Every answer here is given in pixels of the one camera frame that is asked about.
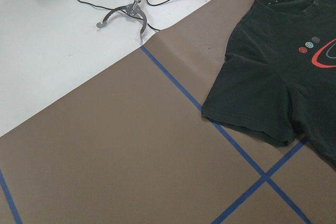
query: red logo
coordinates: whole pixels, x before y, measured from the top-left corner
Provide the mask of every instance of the red logo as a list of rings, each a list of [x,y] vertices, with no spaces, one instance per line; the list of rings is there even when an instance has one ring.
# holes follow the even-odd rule
[[[308,49],[305,48],[305,47],[300,47],[299,52],[302,53],[302,54],[305,54],[306,52],[308,52]]]
[[[323,50],[325,50],[330,44],[332,44],[334,41],[336,41],[336,39],[330,41],[329,43],[327,43],[324,47],[322,47],[320,50],[318,50],[316,52],[316,54],[314,54],[313,58],[311,59],[311,63],[313,63],[315,66],[319,67],[319,68],[334,68],[336,67],[336,65],[324,65],[321,63],[318,63],[317,60],[320,56],[320,54],[323,52]]]

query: blue tape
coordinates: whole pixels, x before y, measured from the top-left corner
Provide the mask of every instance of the blue tape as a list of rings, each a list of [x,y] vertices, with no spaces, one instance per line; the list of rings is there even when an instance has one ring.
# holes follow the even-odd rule
[[[173,75],[144,47],[141,50],[152,60],[152,62],[176,85],[178,89],[201,111],[202,106],[196,99],[173,77]],[[234,203],[232,203],[223,213],[221,213],[212,224],[223,222],[232,212],[234,212],[248,197],[250,197],[265,181],[279,194],[279,196],[301,217],[306,224],[311,224],[304,213],[294,202],[272,181],[270,178],[282,165],[285,164],[297,151],[307,142],[304,138],[296,144],[286,155],[284,155],[267,173],[239,146],[239,144],[221,127],[219,124],[212,123],[216,129],[224,136],[231,145],[244,157],[244,159],[261,175],[261,177],[247,189]]]
[[[259,178],[250,188],[248,188],[235,202],[233,202],[224,212],[221,213],[212,224],[222,223],[230,214],[232,214],[244,201],[250,197],[262,184],[265,178]]]
[[[13,198],[11,196],[11,192],[8,189],[8,186],[6,184],[4,175],[1,172],[1,169],[0,169],[0,185],[2,187],[2,190],[4,191],[4,195],[6,197],[6,200],[7,200],[7,203],[9,205],[9,208],[10,208],[10,210],[12,212],[12,215],[13,215],[13,218],[15,220],[15,223],[16,224],[22,224],[20,215],[19,215],[19,213],[18,213],[18,211],[16,209],[15,203],[14,203]]]

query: red circle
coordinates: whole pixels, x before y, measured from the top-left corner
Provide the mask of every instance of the red circle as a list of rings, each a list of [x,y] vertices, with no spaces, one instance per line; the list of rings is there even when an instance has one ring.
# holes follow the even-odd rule
[[[300,48],[299,48],[299,52],[305,54],[306,52],[308,52],[308,49],[305,48],[305,47],[300,47]]]

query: reacher grabber tool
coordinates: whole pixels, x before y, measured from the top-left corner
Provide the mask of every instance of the reacher grabber tool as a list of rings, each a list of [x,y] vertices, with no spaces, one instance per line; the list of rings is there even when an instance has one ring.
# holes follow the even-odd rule
[[[131,15],[131,16],[136,16],[137,14],[139,14],[142,19],[143,19],[143,23],[142,23],[142,28],[140,30],[140,38],[142,40],[142,34],[146,29],[147,26],[147,17],[145,15],[145,13],[141,10],[139,4],[142,0],[134,0],[133,4],[129,4],[129,5],[125,5],[125,6],[120,6],[117,7],[115,9],[112,9],[109,13],[106,14],[105,18],[103,19],[103,22],[101,23],[97,23],[97,27],[98,28],[102,28],[104,26],[106,26],[107,24],[107,20],[108,18],[115,12],[119,11],[119,10],[123,10],[124,12],[126,12],[127,14]]]

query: brown mat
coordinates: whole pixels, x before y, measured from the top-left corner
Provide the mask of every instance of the brown mat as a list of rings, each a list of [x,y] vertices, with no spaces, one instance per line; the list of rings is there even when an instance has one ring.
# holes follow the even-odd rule
[[[335,223],[336,173],[308,144],[199,112],[252,2],[212,0],[1,137],[0,223]]]

